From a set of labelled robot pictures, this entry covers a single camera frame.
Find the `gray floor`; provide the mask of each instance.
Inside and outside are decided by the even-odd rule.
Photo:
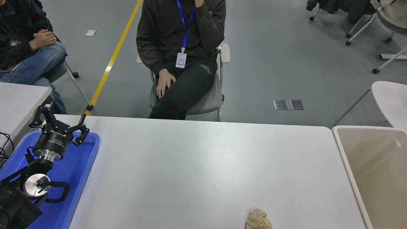
[[[55,34],[68,50],[67,61],[92,98],[136,0],[42,0]],[[375,81],[407,84],[407,61],[396,60],[379,74],[371,73],[385,61],[380,53],[397,53],[407,39],[390,32],[379,21],[345,46],[352,28],[347,13],[333,15],[305,9],[306,0],[227,1],[225,42],[231,62],[225,64],[222,119],[226,122],[326,126],[338,119]],[[148,69],[136,64],[136,14],[92,115],[147,118],[151,81]],[[84,36],[97,29],[94,37]],[[55,82],[68,113],[79,115],[86,103],[68,75]],[[277,111],[273,99],[302,99],[306,110]],[[216,114],[188,116],[214,121]],[[340,123],[388,126],[371,94]]]

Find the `hand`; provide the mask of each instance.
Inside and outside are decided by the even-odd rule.
[[[175,82],[175,77],[171,75],[171,73],[168,72],[168,70],[162,69],[158,75],[160,76],[158,78],[158,84],[155,92],[157,93],[157,96],[159,99],[161,99],[164,96],[165,93],[165,87],[170,88],[171,82]]]
[[[204,4],[204,0],[195,0],[195,6],[201,7]]]
[[[39,48],[49,47],[57,42],[55,35],[48,29],[42,29],[34,33],[34,40],[30,41],[31,50],[34,52]]]

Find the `yellow floor line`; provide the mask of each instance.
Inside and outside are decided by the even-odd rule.
[[[136,16],[137,10],[138,10],[138,8],[139,8],[141,2],[142,2],[142,0],[138,0],[138,2],[137,2],[137,4],[136,4],[136,7],[134,8],[133,13],[131,14],[131,16],[130,16],[130,18],[129,18],[129,21],[127,22],[126,28],[125,28],[125,30],[123,31],[122,37],[120,38],[119,43],[117,44],[116,49],[114,50],[113,55],[112,55],[112,57],[110,58],[110,61],[109,61],[108,66],[106,67],[105,73],[103,74],[102,79],[101,79],[101,81],[99,82],[99,85],[98,85],[98,87],[96,88],[96,91],[95,91],[95,93],[93,94],[92,99],[90,100],[90,103],[91,103],[92,105],[94,105],[94,106],[95,106],[95,104],[96,104],[96,101],[97,101],[98,98],[99,98],[99,95],[100,95],[100,93],[101,93],[101,91],[102,91],[102,89],[103,89],[103,86],[105,85],[105,82],[106,82],[106,80],[107,80],[107,77],[108,77],[109,74],[110,74],[110,70],[112,69],[114,62],[116,61],[116,57],[117,57],[117,55],[119,54],[120,49],[122,48],[123,42],[124,42],[124,40],[125,40],[125,38],[126,38],[126,36],[127,36],[127,33],[129,32],[129,29],[130,29],[130,27],[131,27],[131,24],[133,23],[134,17]],[[85,112],[86,115],[90,115],[91,113],[92,113],[92,112],[91,112],[91,111],[88,111],[88,110]]]

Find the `dark jacket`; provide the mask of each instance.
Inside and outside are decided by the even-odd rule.
[[[308,0],[306,9],[311,11],[317,4],[328,13],[334,13],[338,9],[347,12],[351,24],[355,24],[364,14],[376,12],[370,0]]]
[[[185,26],[189,26],[194,0],[181,0]],[[187,62],[216,60],[216,49],[224,39],[225,0],[205,0],[195,8],[185,53]],[[137,50],[143,63],[156,75],[164,63],[175,61],[181,52],[184,29],[176,0],[144,0],[137,28]]]
[[[29,45],[34,33],[41,29],[53,31],[45,12],[34,1],[7,0],[0,7],[0,69],[8,69],[35,54]],[[9,45],[12,37],[10,27],[19,30],[19,36],[23,38],[19,39],[20,44]]]

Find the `blue tray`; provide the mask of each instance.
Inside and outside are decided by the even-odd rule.
[[[28,147],[35,145],[40,134],[40,130],[32,131],[21,140],[10,159],[0,170],[0,179],[6,178],[27,165],[24,154],[26,154]],[[74,138],[79,135],[79,132],[74,132]],[[60,161],[54,161],[54,168],[47,175],[51,181],[69,183],[69,194],[66,200],[61,203],[43,203],[39,207],[43,214],[28,229],[67,229],[69,227],[95,161],[99,141],[97,134],[89,133],[82,145],[76,147],[71,142],[64,158]],[[51,187],[48,192],[49,198],[60,198],[62,191],[63,188]]]

